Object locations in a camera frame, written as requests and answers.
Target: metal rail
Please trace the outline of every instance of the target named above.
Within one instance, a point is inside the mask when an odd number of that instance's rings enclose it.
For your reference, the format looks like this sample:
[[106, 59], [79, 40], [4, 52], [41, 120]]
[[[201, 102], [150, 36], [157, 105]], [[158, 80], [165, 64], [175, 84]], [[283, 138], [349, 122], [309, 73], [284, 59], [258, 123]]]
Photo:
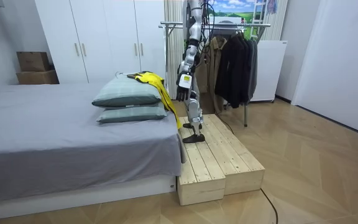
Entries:
[[[246, 27], [259, 27], [259, 33], [257, 36], [257, 43], [259, 43], [260, 39], [262, 38], [262, 35], [265, 32], [266, 27], [270, 27], [270, 24], [249, 24], [249, 23], [243, 23], [243, 24], [235, 24], [235, 23], [217, 23], [217, 24], [209, 24], [208, 26], [205, 26], [204, 28], [207, 30], [244, 30]], [[174, 29], [183, 29], [183, 23], [182, 22], [165, 22], [161, 21], [161, 25], [158, 26], [159, 28], [165, 29], [165, 50], [168, 52], [168, 38], [172, 31]], [[165, 72], [167, 73], [168, 77], [168, 54], [165, 54]], [[248, 105], [244, 105], [244, 127], [248, 126]]]

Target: mattress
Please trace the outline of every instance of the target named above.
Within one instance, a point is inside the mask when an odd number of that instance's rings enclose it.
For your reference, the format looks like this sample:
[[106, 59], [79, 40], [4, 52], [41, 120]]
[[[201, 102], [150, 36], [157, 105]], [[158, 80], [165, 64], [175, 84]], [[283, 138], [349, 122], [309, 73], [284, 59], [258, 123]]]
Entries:
[[0, 87], [0, 200], [180, 175], [174, 115], [99, 124], [102, 86]]

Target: white wardrobe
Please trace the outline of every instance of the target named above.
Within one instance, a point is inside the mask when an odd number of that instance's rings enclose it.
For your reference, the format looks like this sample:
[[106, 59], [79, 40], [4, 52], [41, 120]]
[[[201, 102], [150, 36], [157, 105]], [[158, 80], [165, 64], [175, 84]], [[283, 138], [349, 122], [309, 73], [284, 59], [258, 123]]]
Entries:
[[36, 0], [60, 83], [108, 82], [119, 72], [165, 78], [163, 0]]

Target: wooden floor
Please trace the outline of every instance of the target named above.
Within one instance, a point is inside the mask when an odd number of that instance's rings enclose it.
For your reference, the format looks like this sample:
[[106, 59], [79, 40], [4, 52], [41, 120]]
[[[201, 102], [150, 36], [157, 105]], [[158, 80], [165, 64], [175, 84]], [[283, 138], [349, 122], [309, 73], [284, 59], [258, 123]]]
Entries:
[[[179, 116], [185, 116], [182, 105]], [[280, 100], [221, 115], [266, 168], [262, 188], [279, 223], [358, 224], [358, 133]], [[261, 191], [181, 207], [163, 194], [0, 220], [0, 223], [274, 223]]]

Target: wooden step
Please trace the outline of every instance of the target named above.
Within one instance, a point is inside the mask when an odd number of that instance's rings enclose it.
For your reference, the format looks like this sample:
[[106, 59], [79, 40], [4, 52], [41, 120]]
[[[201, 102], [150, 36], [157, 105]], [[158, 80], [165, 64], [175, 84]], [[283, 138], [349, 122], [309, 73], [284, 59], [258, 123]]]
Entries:
[[225, 195], [260, 189], [265, 168], [215, 114], [204, 115], [202, 133], [226, 176]]
[[[190, 129], [180, 128], [182, 138], [192, 135]], [[184, 144], [186, 162], [178, 178], [180, 205], [222, 199], [225, 175], [206, 142]]]
[[[184, 144], [186, 163], [178, 178], [181, 205], [259, 190], [265, 169], [215, 114], [204, 115], [205, 142]], [[182, 138], [192, 130], [180, 128]]]

